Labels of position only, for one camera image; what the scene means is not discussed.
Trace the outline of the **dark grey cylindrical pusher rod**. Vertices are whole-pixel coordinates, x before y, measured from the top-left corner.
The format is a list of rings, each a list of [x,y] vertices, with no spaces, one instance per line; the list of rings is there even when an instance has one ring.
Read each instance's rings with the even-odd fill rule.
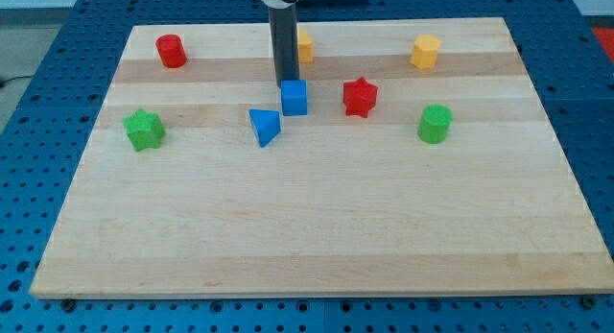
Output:
[[[295,3],[272,0],[269,6],[272,54],[277,86],[299,79]]]

